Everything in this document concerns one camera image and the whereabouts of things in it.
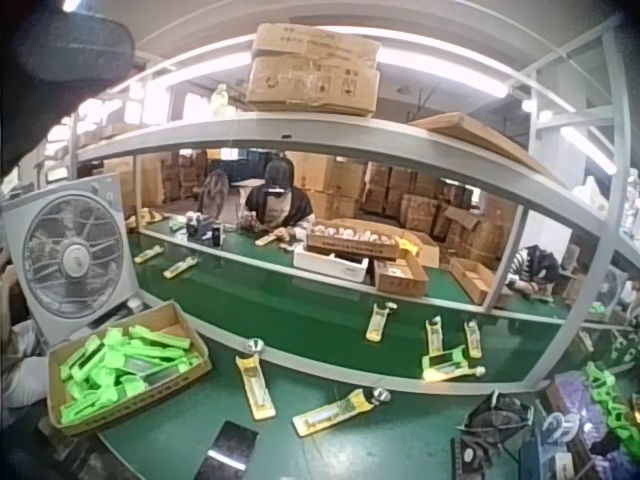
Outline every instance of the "white box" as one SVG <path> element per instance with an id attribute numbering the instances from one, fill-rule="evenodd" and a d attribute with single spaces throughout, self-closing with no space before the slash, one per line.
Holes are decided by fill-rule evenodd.
<path id="1" fill-rule="evenodd" d="M 364 258 L 361 263 L 354 263 L 336 258 L 334 253 L 322 255 L 307 252 L 304 249 L 304 245 L 298 245 L 293 252 L 293 266 L 330 277 L 360 283 L 364 280 L 364 276 L 367 273 L 369 259 Z"/>

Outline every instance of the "black phone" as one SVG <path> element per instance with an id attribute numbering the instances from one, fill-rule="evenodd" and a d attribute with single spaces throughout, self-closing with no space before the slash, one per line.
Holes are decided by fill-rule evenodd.
<path id="1" fill-rule="evenodd" d="M 194 480 L 240 480 L 247 469 L 258 432 L 226 421 L 207 451 Z"/>

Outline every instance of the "white bottle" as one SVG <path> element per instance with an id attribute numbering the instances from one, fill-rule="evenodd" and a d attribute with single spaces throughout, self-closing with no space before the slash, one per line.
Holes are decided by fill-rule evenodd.
<path id="1" fill-rule="evenodd" d="M 638 180 L 638 170 L 636 168 L 629 169 L 629 178 L 627 180 L 627 198 L 624 202 L 624 211 L 622 212 L 622 222 L 620 230 L 625 235 L 633 236 L 633 226 L 638 214 L 636 201 L 640 198 L 640 181 Z"/>
<path id="2" fill-rule="evenodd" d="M 211 114 L 214 117 L 224 115 L 227 105 L 229 105 L 229 94 L 227 93 L 227 85 L 221 83 L 216 91 L 211 95 Z"/>

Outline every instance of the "fan grille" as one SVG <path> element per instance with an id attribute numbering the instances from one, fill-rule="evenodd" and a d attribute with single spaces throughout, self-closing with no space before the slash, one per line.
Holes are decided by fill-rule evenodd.
<path id="1" fill-rule="evenodd" d="M 35 216 L 23 248 L 27 285 L 49 313 L 78 319 L 100 310 L 123 267 L 118 224 L 109 210 L 83 195 L 65 195 Z"/>

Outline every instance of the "worker wearing black cap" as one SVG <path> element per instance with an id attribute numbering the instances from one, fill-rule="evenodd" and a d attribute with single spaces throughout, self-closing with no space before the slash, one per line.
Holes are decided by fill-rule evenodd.
<path id="1" fill-rule="evenodd" d="M 269 162 L 265 183 L 254 187 L 247 197 L 240 225 L 254 232 L 273 232 L 289 241 L 303 240 L 314 221 L 309 196 L 293 186 L 293 162 L 286 157 Z"/>

